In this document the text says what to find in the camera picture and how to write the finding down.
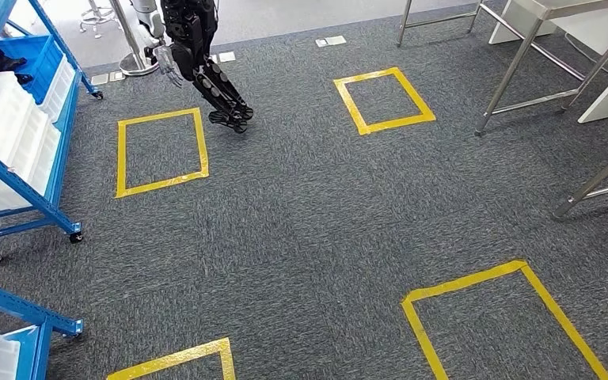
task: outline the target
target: metal pole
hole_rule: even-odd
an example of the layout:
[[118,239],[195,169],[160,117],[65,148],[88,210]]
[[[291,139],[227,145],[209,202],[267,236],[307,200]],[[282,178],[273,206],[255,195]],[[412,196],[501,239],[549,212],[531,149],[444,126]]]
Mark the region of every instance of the metal pole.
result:
[[530,45],[533,43],[533,40],[534,40],[535,36],[537,35],[539,28],[542,26],[542,22],[544,22],[544,21],[537,19],[534,22],[534,24],[533,24],[532,28],[530,29],[530,31],[528,32],[528,34],[526,35],[526,38],[523,40],[521,47],[519,47],[519,51],[516,52],[516,56],[514,57],[514,60],[511,61],[511,65],[509,65],[509,69],[507,70],[507,73],[505,73],[504,78],[502,78],[502,82],[500,83],[500,86],[495,91],[495,95],[493,95],[493,98],[491,99],[491,103],[488,105],[488,108],[486,109],[486,112],[484,113],[483,120],[477,125],[477,129],[474,131],[475,135],[477,135],[477,136],[483,135],[484,129],[486,128],[486,124],[488,124],[488,121],[490,120],[493,111],[495,111],[495,107],[497,107],[498,103],[500,102],[500,99],[504,95],[504,91],[507,89],[507,86],[509,86],[509,82],[514,77],[514,73],[516,72],[516,69],[519,68],[519,64],[523,60],[523,57],[528,52],[528,49],[530,49]]
[[484,0],[479,0],[479,2],[477,3],[477,10],[474,11],[474,17],[472,18],[472,22],[469,23],[469,28],[467,28],[467,33],[471,33],[472,29],[474,28],[474,22],[477,21],[477,17],[479,17],[479,11],[481,10],[481,3],[484,2]]
[[533,99],[532,101],[524,101],[522,103],[506,105],[504,107],[496,108],[495,111],[493,111],[493,115],[508,111],[514,111],[520,108],[530,107],[531,105],[539,105],[547,101],[555,101],[556,99],[561,99],[562,97],[571,97],[572,95],[576,95],[577,92],[579,92],[579,89],[569,89],[567,91],[563,91],[562,93],[555,93],[554,95],[540,97],[539,99]]
[[400,35],[397,36],[397,47],[402,46],[402,40],[405,38],[405,30],[407,29],[407,21],[409,20],[409,12],[411,12],[411,1],[407,0],[405,7],[405,15],[402,16],[402,24],[400,25]]
[[99,7],[94,2],[94,0],[87,0],[87,1],[89,1],[89,7],[92,8],[92,12],[94,13],[94,16],[96,16],[98,20],[101,19],[101,13],[99,12]]
[[[511,24],[509,24],[506,20],[504,20],[499,14],[493,12],[492,9],[488,8],[485,4],[483,4],[483,3],[480,4],[479,8],[483,9],[491,17],[493,17],[494,19],[496,19],[497,22],[499,22],[500,24],[502,24],[503,27],[507,28],[507,30],[509,30],[509,32],[514,33],[514,35],[516,35],[518,38],[520,38],[522,40],[526,39],[526,37],[523,36],[523,34],[521,34],[521,32],[519,32],[518,29],[516,29],[513,26],[511,26]],[[555,63],[556,65],[558,65],[558,67],[560,67],[561,69],[567,71],[568,74],[570,74],[571,76],[579,79],[580,81],[583,81],[583,79],[585,78],[583,76],[583,74],[581,74],[579,71],[575,70],[572,66],[568,65],[562,59],[560,59],[560,58],[556,57],[555,55],[553,55],[551,53],[551,51],[548,51],[548,50],[544,49],[543,47],[539,46],[535,42],[533,42],[531,44],[531,46],[535,50],[537,50],[539,52],[539,54],[544,55],[549,61]]]
[[426,21],[412,22],[410,24],[407,24],[406,28],[409,29],[409,28],[415,28],[417,26],[437,24],[439,22],[452,21],[452,20],[457,20],[459,18],[474,17],[475,15],[476,15],[475,12],[467,12],[467,13],[461,13],[461,14],[454,14],[453,16],[448,16],[448,17],[444,17],[444,18],[438,18],[436,20],[426,20]]
[[591,198],[592,196],[601,196],[602,194],[607,194],[608,188],[593,192],[593,190],[597,188],[607,177],[608,166],[606,166],[605,169],[601,170],[598,174],[595,174],[595,177],[591,178],[584,186],[582,186],[572,196],[570,196],[568,200],[561,204],[561,206],[553,212],[553,216],[555,216],[556,218],[560,218],[582,200]]
[[136,43],[134,33],[131,32],[131,26],[127,20],[127,16],[124,14],[124,9],[120,5],[119,0],[109,0],[111,6],[116,13],[117,19],[122,25],[124,37],[127,39],[127,44],[131,49],[131,54],[127,55],[120,62],[120,69],[125,75],[140,76],[150,74],[157,70],[158,64],[150,65],[145,62],[139,52],[139,44]]
[[602,55],[602,57],[600,57],[598,62],[595,64],[595,66],[593,66],[593,69],[588,73],[588,75],[583,80],[581,85],[579,85],[579,92],[576,94],[576,96],[573,97],[568,103],[561,106],[563,109],[568,109],[568,108],[572,107],[572,105],[575,103],[575,101],[577,99],[579,99],[579,97],[581,96],[583,91],[586,89],[586,87],[591,83],[591,81],[593,80],[595,75],[597,75],[598,72],[602,69],[602,66],[604,66],[605,63],[607,63],[607,60],[608,60],[608,48],[607,48],[607,51],[605,51],[605,54]]

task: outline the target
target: gray carpet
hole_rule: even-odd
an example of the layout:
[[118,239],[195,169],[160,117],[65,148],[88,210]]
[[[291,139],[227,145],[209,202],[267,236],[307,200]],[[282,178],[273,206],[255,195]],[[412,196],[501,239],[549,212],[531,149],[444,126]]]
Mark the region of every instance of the gray carpet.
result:
[[[396,23],[219,47],[237,52],[222,67],[256,109],[244,135],[209,124],[190,85],[158,74],[107,84],[103,101],[81,97],[62,203],[86,241],[47,228],[2,242],[0,287],[85,319],[83,339],[55,342],[48,378],[102,379],[224,336],[238,378],[433,378],[401,300],[515,258],[608,370],[608,197],[549,219],[608,162],[608,120],[576,122],[608,76],[564,115],[558,104],[508,113],[479,139],[473,126],[517,45],[488,46],[482,17],[471,35],[454,21],[409,31],[397,49]],[[315,46],[339,34],[348,44]],[[590,66],[562,36],[542,42]],[[333,79],[390,67],[437,121],[359,136]],[[393,85],[351,89],[368,120],[401,116]],[[530,54],[504,102],[574,85]],[[114,199],[116,122],[191,107],[202,109],[211,175]],[[129,181],[196,162],[189,125],[136,128]],[[521,275],[414,305],[452,379],[595,378]],[[17,326],[0,316],[0,331]],[[219,359],[150,378],[220,378]]]

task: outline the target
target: blue shelving rack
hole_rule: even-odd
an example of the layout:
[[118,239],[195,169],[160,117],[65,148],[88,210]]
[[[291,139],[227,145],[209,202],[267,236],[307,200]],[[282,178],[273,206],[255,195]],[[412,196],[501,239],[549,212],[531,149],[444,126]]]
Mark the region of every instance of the blue shelving rack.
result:
[[82,333],[82,319],[64,317],[0,289],[0,311],[31,323],[3,337],[20,342],[16,380],[43,380],[48,367],[52,333],[77,336]]
[[[8,21],[8,16],[13,10],[15,2],[16,0],[0,0],[0,33],[6,23],[12,24]],[[88,92],[94,97],[103,99],[104,95],[89,82],[87,75],[78,65],[78,61],[73,54],[71,54],[68,46],[66,43],[64,43],[64,40],[57,32],[57,29],[55,29],[55,26],[52,24],[47,14],[45,14],[43,7],[40,5],[40,3],[38,3],[38,0],[29,0],[29,2],[40,17],[41,21],[45,24],[47,30],[54,37],[56,43],[59,45],[59,48],[64,52],[64,54],[66,54],[66,58],[68,59],[69,63],[76,70],[76,75],[74,78],[74,83],[71,86],[71,90],[66,98],[66,104],[63,106],[59,119],[55,123],[55,126],[61,131],[62,134],[59,142],[59,148],[57,149],[57,154],[55,156],[55,163],[52,167],[51,177],[47,183],[45,195],[42,196],[26,182],[24,182],[18,175],[11,173],[8,170],[8,167],[6,167],[0,161],[0,180],[10,186],[14,191],[22,196],[22,198],[27,200],[32,205],[30,207],[24,207],[17,210],[0,211],[0,218],[27,211],[39,211],[43,215],[42,218],[38,218],[37,220],[33,220],[31,222],[1,228],[0,237],[42,226],[56,225],[70,236],[71,242],[75,243],[82,240],[81,225],[78,222],[72,222],[63,212],[60,211],[59,196],[62,191],[64,169],[66,168],[71,130],[73,129],[75,106],[76,100],[78,99],[78,82],[82,82],[87,88]],[[26,32],[22,28],[17,28],[21,32]]]

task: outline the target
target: yellow tape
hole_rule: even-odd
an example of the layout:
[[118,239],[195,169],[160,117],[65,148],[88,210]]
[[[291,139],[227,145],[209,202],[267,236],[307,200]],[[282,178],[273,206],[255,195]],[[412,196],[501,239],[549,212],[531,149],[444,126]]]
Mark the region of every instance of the yellow tape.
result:
[[534,274],[533,270],[526,266],[521,268],[521,272],[523,272],[523,275],[528,279],[530,285],[536,290],[537,294],[546,305],[546,308],[549,309],[558,323],[560,323],[560,326],[563,327],[563,330],[568,334],[570,340],[572,340],[579,349],[595,374],[603,380],[608,380],[608,373],[607,370],[605,370],[605,367],[602,366],[598,357],[595,356],[591,348],[588,347],[588,344],[586,344],[581,335],[576,331],[575,326],[570,322],[568,317],[565,316],[561,307],[553,300],[553,297],[551,297],[551,294],[549,294],[544,285],[542,285],[542,282],[537,278],[537,275]]
[[598,375],[598,377],[602,380],[608,380],[608,373],[602,366],[598,358],[588,347],[581,335],[576,331],[574,325],[565,316],[563,310],[561,310],[561,308],[556,304],[556,302],[553,300],[546,288],[544,288],[544,285],[542,285],[542,282],[540,282],[540,280],[534,274],[532,269],[530,269],[528,263],[523,260],[514,260],[509,263],[491,268],[489,270],[474,273],[472,275],[467,275],[460,279],[449,281],[447,283],[442,283],[434,287],[415,289],[409,292],[409,294],[405,297],[404,301],[402,301],[402,309],[405,311],[405,316],[407,317],[407,320],[411,325],[414,335],[416,335],[416,339],[418,340],[418,343],[420,344],[420,347],[423,350],[423,353],[425,354],[425,359],[430,365],[430,368],[432,369],[436,380],[447,380],[448,375],[444,370],[441,360],[439,360],[439,357],[435,352],[435,348],[432,346],[430,338],[428,338],[428,335],[425,332],[423,324],[421,323],[420,319],[418,318],[418,315],[416,314],[416,308],[414,307],[413,303],[423,298],[435,297],[437,295],[442,295],[444,293],[452,291],[459,291],[463,288],[470,287],[477,283],[482,283],[490,279],[505,276],[509,273],[516,272],[518,270],[523,273],[530,285],[536,290],[541,300],[545,303],[547,309],[549,309],[549,311],[551,312],[551,314],[553,314],[558,323],[560,323],[560,326],[568,334],[574,345],[582,353],[583,357],[591,366],[591,369],[595,372],[595,374]]
[[[197,138],[197,148],[199,149],[199,163],[200,171],[183,176],[178,176],[168,180],[160,180],[152,184],[144,184],[135,186],[133,188],[127,188],[127,126],[137,123],[145,123],[147,121],[161,120],[169,117],[192,115],[192,119],[195,124],[195,132]],[[173,186],[175,184],[182,184],[184,182],[192,181],[197,178],[208,177],[208,153],[206,151],[206,141],[203,137],[203,126],[201,120],[201,112],[199,108],[183,109],[180,111],[167,112],[159,115],[151,115],[144,117],[137,117],[129,120],[121,120],[117,123],[117,190],[116,198],[122,198],[124,196],[131,196],[140,192],[149,192],[158,188],[165,188]]]
[[[353,98],[351,97],[351,94],[348,92],[346,85],[348,83],[365,81],[367,79],[372,78],[385,77],[387,75],[394,75],[397,78],[397,80],[400,82],[402,87],[404,87],[405,91],[407,92],[411,100],[414,102],[416,107],[418,107],[418,109],[420,110],[420,115],[403,117],[396,120],[389,120],[381,123],[367,125],[365,119],[358,110],[358,106],[355,104]],[[405,77],[404,74],[402,74],[400,69],[397,67],[393,67],[388,70],[376,71],[374,73],[369,74],[356,75],[354,77],[336,79],[334,81],[334,84],[336,86],[336,89],[339,91],[339,95],[341,95],[341,99],[344,101],[346,108],[348,108],[348,111],[351,113],[351,118],[355,122],[355,125],[358,128],[358,132],[361,135],[367,135],[371,132],[382,131],[384,129],[389,128],[404,127],[411,124],[418,124],[426,121],[437,120],[435,114],[428,107],[423,98],[420,97],[418,92],[416,92],[416,89],[413,88],[411,83],[409,83],[409,80]]]
[[124,370],[119,370],[110,374],[106,380],[128,380],[132,378],[140,378],[147,374],[152,374],[153,372],[161,371],[165,368],[177,366],[178,364],[189,362],[190,360],[198,359],[204,356],[213,355],[215,353],[220,354],[223,380],[236,380],[229,338],[214,340],[210,343],[201,344],[200,346],[188,348],[187,350],[183,350],[175,354],[141,363]]

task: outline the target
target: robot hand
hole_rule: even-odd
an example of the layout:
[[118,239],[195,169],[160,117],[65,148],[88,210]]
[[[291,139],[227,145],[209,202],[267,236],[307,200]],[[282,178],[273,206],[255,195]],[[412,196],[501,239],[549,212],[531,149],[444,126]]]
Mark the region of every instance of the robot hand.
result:
[[178,73],[176,62],[173,61],[173,55],[171,54],[171,47],[166,45],[157,46],[153,53],[159,62],[159,70],[162,75],[166,77],[178,88],[183,85],[183,78]]

